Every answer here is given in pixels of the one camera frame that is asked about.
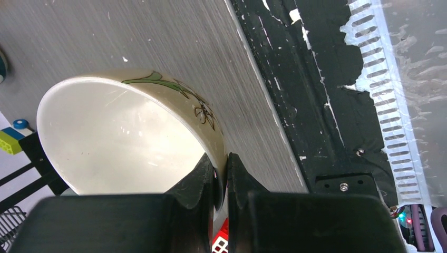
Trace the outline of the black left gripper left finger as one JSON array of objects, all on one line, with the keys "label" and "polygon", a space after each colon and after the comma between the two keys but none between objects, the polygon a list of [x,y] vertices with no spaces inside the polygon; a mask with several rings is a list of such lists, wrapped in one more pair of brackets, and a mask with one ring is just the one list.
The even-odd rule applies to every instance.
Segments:
[{"label": "black left gripper left finger", "polygon": [[214,169],[206,154],[168,190],[173,197],[169,221],[170,252],[211,252]]}]

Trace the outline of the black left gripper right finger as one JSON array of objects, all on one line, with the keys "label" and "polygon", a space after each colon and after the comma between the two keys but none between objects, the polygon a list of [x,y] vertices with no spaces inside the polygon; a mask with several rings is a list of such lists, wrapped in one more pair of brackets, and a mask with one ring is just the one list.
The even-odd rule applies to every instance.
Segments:
[{"label": "black left gripper right finger", "polygon": [[240,156],[230,153],[227,161],[229,252],[253,252],[251,192],[266,192],[245,168]]}]

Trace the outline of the beige bowl with flower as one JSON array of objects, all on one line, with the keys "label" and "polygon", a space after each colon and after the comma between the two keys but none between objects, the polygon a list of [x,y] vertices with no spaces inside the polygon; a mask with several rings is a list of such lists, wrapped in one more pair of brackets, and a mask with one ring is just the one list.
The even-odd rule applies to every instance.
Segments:
[{"label": "beige bowl with flower", "polygon": [[48,160],[78,195],[164,193],[207,155],[222,208],[222,128],[210,103],[168,74],[115,69],[63,80],[43,95],[36,124]]}]

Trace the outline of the teal bowl white inside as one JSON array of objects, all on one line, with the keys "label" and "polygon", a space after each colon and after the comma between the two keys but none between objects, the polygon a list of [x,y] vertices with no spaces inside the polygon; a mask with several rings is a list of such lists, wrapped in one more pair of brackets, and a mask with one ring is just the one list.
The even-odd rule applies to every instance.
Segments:
[{"label": "teal bowl white inside", "polygon": [[5,55],[3,54],[2,51],[0,51],[0,57],[1,57],[1,61],[0,61],[0,83],[2,83],[7,76],[8,73],[8,64],[7,64],[7,60]]}]

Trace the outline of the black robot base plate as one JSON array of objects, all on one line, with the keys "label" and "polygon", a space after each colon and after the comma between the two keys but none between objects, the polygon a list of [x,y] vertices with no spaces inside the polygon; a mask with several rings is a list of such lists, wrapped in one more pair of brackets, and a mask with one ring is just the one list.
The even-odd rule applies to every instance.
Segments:
[{"label": "black robot base plate", "polygon": [[338,191],[331,179],[373,180],[398,204],[374,102],[349,90],[363,68],[339,28],[349,1],[230,1],[311,193]]}]

